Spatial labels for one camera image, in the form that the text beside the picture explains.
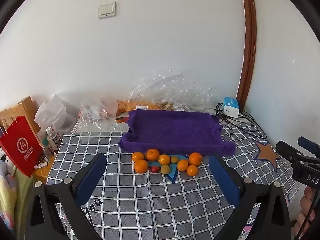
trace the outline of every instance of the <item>purple cloth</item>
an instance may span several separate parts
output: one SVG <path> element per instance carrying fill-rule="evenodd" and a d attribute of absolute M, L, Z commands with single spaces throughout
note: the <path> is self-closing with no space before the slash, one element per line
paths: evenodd
<path fill-rule="evenodd" d="M 233 155 L 236 145 L 221 138 L 219 118 L 207 113 L 134 110 L 129 112 L 129 132 L 119 142 L 128 152 L 158 149 L 161 154 Z"/>

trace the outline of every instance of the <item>light switch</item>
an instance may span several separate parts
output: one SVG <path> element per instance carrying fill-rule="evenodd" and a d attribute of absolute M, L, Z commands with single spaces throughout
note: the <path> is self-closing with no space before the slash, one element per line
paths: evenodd
<path fill-rule="evenodd" d="M 115 15 L 116 3 L 103 4 L 99 6 L 98 18 L 106 18 Z"/>

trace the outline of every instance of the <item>blue and white box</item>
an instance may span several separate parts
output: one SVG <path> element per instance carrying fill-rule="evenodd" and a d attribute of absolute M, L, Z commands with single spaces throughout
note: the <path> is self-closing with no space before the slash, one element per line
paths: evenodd
<path fill-rule="evenodd" d="M 223 113 L 227 116 L 238 118 L 239 105 L 237 99 L 225 97 L 223 100 Z"/>

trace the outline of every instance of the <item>checkered tablecloth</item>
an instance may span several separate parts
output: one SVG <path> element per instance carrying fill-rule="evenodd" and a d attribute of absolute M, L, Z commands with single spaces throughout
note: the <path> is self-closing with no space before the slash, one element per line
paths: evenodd
<path fill-rule="evenodd" d="M 241 125 L 254 130 L 251 123 Z M 159 173 L 136 174 L 131 153 L 122 151 L 118 146 L 123 133 L 65 134 L 47 184 L 73 177 L 96 153 L 103 153 L 107 157 L 106 171 L 89 202 L 81 207 L 103 240 L 213 239 L 234 207 L 228 204 L 212 176 L 208 157 L 203 158 L 195 177 L 178 172 L 174 184 Z M 235 156 L 225 158 L 230 167 L 256 183 L 279 181 L 288 203 L 292 200 L 298 188 L 291 179 L 287 163 L 277 160 L 276 173 L 269 162 L 254 160 L 258 148 L 252 139 L 260 142 L 265 140 L 228 125 L 224 125 L 222 137 L 237 144 Z M 70 239 L 77 239 L 61 205 L 56 204 L 56 207 Z M 257 204 L 244 233 L 250 230 L 258 209 Z"/>

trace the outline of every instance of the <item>white bottle cap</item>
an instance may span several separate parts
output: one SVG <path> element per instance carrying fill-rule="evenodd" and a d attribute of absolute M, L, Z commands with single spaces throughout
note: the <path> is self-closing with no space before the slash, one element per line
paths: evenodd
<path fill-rule="evenodd" d="M 51 128 L 51 127 L 48 127 L 48 128 L 46 129 L 46 132 L 47 132 L 47 134 L 52 133 L 52 128 Z"/>

